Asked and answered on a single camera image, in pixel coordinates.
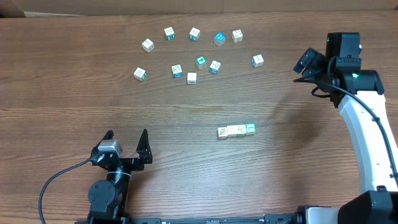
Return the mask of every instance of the small block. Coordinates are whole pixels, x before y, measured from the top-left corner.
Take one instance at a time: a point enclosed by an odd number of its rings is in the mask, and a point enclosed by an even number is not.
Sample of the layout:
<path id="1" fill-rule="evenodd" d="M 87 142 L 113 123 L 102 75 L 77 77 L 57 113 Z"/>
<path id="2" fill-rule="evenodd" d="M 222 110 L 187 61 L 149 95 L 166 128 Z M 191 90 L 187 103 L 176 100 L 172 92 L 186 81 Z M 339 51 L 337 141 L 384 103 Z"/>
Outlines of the small block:
<path id="1" fill-rule="evenodd" d="M 167 40 L 173 40 L 175 38 L 173 27 L 164 29 L 164 32 L 166 33 Z"/>
<path id="2" fill-rule="evenodd" d="M 155 45 L 152 41 L 150 41 L 149 39 L 146 39 L 142 43 L 142 48 L 149 53 L 155 48 Z"/>
<path id="3" fill-rule="evenodd" d="M 254 124 L 254 123 L 246 124 L 246 134 L 252 135 L 255 133 L 256 133 L 256 124 Z"/>
<path id="4" fill-rule="evenodd" d="M 222 34 L 221 32 L 219 32 L 218 34 L 216 34 L 214 36 L 214 43 L 221 47 L 223 45 L 223 43 L 225 42 L 225 35 Z"/>
<path id="5" fill-rule="evenodd" d="M 172 66 L 172 71 L 173 71 L 174 78 L 182 77 L 181 65 Z"/>
<path id="6" fill-rule="evenodd" d="M 200 56 L 200 57 L 198 57 L 198 58 L 197 58 L 197 61 L 196 61 L 196 64 L 197 64 L 197 67 L 198 67 L 199 69 L 205 68 L 206 65 L 207 65 L 207 61 L 206 61 L 205 56 Z"/>
<path id="7" fill-rule="evenodd" d="M 218 128 L 218 139 L 228 139 L 227 127 Z"/>
<path id="8" fill-rule="evenodd" d="M 187 83 L 188 84 L 196 84 L 197 83 L 197 74 L 196 73 L 188 73 L 187 74 Z"/>
<path id="9" fill-rule="evenodd" d="M 214 73 L 214 74 L 218 74 L 218 70 L 221 67 L 221 63 L 217 62 L 217 61 L 213 61 L 210 65 L 210 72 Z"/>
<path id="10" fill-rule="evenodd" d="M 232 39 L 235 43 L 243 40 L 243 34 L 241 30 L 232 31 Z"/>
<path id="11" fill-rule="evenodd" d="M 147 78 L 147 72 L 142 68 L 137 68 L 134 72 L 134 77 L 140 81 L 144 81 Z"/>
<path id="12" fill-rule="evenodd" d="M 228 137 L 245 136 L 246 135 L 246 125 L 239 124 L 239 125 L 227 126 L 227 131 L 228 131 Z"/>
<path id="13" fill-rule="evenodd" d="M 192 28 L 191 32 L 189 32 L 189 38 L 194 41 L 198 41 L 200 36 L 200 30 L 196 28 Z"/>
<path id="14" fill-rule="evenodd" d="M 251 63 L 253 64 L 254 68 L 257 68 L 264 64 L 264 59 L 262 59 L 261 55 L 256 55 L 251 59 Z"/>

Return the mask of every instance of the green cube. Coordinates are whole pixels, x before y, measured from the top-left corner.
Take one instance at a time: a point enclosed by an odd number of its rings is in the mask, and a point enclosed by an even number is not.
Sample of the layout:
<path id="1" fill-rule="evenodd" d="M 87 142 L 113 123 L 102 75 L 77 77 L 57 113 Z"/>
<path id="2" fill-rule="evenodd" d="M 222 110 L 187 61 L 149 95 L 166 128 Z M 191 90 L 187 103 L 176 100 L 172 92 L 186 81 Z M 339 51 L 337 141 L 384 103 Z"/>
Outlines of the green cube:
<path id="1" fill-rule="evenodd" d="M 207 61 L 205 56 L 200 56 L 197 58 L 197 67 L 199 69 L 203 69 L 204 67 L 206 67 Z"/>
<path id="2" fill-rule="evenodd" d="M 246 124 L 246 135 L 253 135 L 256 133 L 256 124 L 249 123 Z"/>

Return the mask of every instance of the wooden table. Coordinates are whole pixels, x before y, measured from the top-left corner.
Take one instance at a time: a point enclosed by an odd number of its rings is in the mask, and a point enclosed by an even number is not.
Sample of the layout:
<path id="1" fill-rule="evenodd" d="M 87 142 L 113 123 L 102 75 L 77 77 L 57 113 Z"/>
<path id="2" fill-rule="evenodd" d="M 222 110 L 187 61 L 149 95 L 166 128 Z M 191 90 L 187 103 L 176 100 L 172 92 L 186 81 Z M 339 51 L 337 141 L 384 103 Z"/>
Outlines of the wooden table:
<path id="1" fill-rule="evenodd" d="M 124 156 L 149 131 L 154 163 L 134 173 L 134 217 L 240 217 L 339 206 L 359 194 L 348 130 L 313 85 L 293 83 L 308 47 L 325 52 L 328 32 L 360 32 L 363 69 L 379 72 L 398 136 L 398 13 L 292 12 L 0 20 L 0 223 L 40 223 L 37 201 L 54 173 L 84 161 L 113 129 Z M 172 26 L 176 39 L 166 41 Z M 192 27 L 200 40 L 188 38 Z M 233 30 L 244 39 L 232 43 Z M 213 43 L 226 35 L 222 47 Z M 151 53 L 141 42 L 155 43 Z M 262 54 L 263 67 L 251 57 Z M 219 75 L 195 58 L 221 62 Z M 180 64 L 184 77 L 172 77 Z M 133 72 L 141 67 L 148 79 Z M 198 84 L 187 85 L 187 72 Z M 217 127 L 256 123 L 254 136 L 217 140 Z M 84 220 L 87 164 L 44 195 L 47 223 Z"/>

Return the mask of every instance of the cube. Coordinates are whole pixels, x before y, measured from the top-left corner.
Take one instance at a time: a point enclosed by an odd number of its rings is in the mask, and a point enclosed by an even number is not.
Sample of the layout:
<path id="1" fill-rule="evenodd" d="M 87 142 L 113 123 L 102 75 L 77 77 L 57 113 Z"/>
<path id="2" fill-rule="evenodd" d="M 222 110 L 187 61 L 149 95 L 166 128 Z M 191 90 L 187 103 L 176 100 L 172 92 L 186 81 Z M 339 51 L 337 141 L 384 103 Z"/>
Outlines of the cube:
<path id="1" fill-rule="evenodd" d="M 254 68 L 257 68 L 262 66 L 262 64 L 264 63 L 264 59 L 262 59 L 261 55 L 256 55 L 253 56 L 253 58 L 251 59 L 251 63 L 253 64 Z"/>
<path id="2" fill-rule="evenodd" d="M 142 68 L 137 68 L 134 72 L 134 77 L 138 80 L 144 81 L 147 78 L 147 72 Z"/>
<path id="3" fill-rule="evenodd" d="M 193 41 L 198 41 L 200 36 L 200 30 L 196 28 L 192 28 L 191 32 L 189 32 L 189 39 Z"/>
<path id="4" fill-rule="evenodd" d="M 221 67 L 221 63 L 217 62 L 217 61 L 213 61 L 210 65 L 210 72 L 213 72 L 214 74 L 218 74 L 218 70 Z"/>
<path id="5" fill-rule="evenodd" d="M 187 83 L 188 84 L 196 84 L 197 83 L 197 74 L 196 73 L 188 73 L 187 74 Z"/>
<path id="6" fill-rule="evenodd" d="M 218 139 L 228 139 L 227 127 L 218 128 Z"/>
<path id="7" fill-rule="evenodd" d="M 246 124 L 246 134 L 253 135 L 255 133 L 256 133 L 256 124 L 254 123 Z"/>
<path id="8" fill-rule="evenodd" d="M 221 47 L 225 42 L 225 35 L 219 32 L 217 35 L 214 36 L 214 43 Z"/>
<path id="9" fill-rule="evenodd" d="M 149 39 L 146 39 L 142 43 L 142 48 L 149 53 L 155 48 L 155 45 L 154 45 L 154 43 L 152 41 L 150 41 Z"/>
<path id="10" fill-rule="evenodd" d="M 174 78 L 182 77 L 181 65 L 172 66 L 172 71 L 173 71 Z"/>
<path id="11" fill-rule="evenodd" d="M 232 31 L 232 39 L 235 43 L 243 40 L 243 34 L 241 30 Z"/>
<path id="12" fill-rule="evenodd" d="M 206 61 L 205 56 L 200 56 L 200 57 L 197 58 L 197 67 L 199 69 L 205 68 L 206 65 L 207 65 L 207 61 Z"/>
<path id="13" fill-rule="evenodd" d="M 174 34 L 173 27 L 164 29 L 164 32 L 166 33 L 167 40 L 174 40 L 175 34 Z"/>
<path id="14" fill-rule="evenodd" d="M 244 124 L 227 126 L 226 129 L 228 132 L 228 137 L 246 135 L 246 125 Z"/>

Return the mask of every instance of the wood grain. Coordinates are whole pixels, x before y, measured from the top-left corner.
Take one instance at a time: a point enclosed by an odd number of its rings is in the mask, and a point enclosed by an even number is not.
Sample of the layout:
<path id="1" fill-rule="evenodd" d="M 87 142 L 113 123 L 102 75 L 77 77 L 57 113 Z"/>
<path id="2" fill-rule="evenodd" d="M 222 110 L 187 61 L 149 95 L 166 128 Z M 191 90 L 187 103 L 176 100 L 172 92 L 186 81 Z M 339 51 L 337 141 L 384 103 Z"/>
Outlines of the wood grain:
<path id="1" fill-rule="evenodd" d="M 359 194 L 345 123 L 311 85 L 292 83 L 308 47 L 328 32 L 360 32 L 363 69 L 377 70 L 398 135 L 398 13 L 291 12 L 2 19 L 0 22 L 0 223 L 40 223 L 37 200 L 54 173 L 85 160 L 108 129 L 133 156 L 144 128 L 154 163 L 134 174 L 134 217 L 247 217 L 339 206 Z M 176 39 L 166 41 L 172 26 Z M 188 39 L 190 29 L 200 40 Z M 232 43 L 231 32 L 244 39 Z M 223 32 L 217 47 L 213 36 Z M 151 53 L 141 42 L 150 38 Z M 262 54 L 265 65 L 252 68 Z M 195 58 L 221 62 L 219 75 Z M 171 66 L 198 73 L 172 78 Z M 137 67 L 148 72 L 140 82 Z M 219 141 L 217 127 L 256 123 L 257 134 Z M 105 178 L 84 165 L 55 179 L 47 223 L 84 220 L 90 185 Z"/>

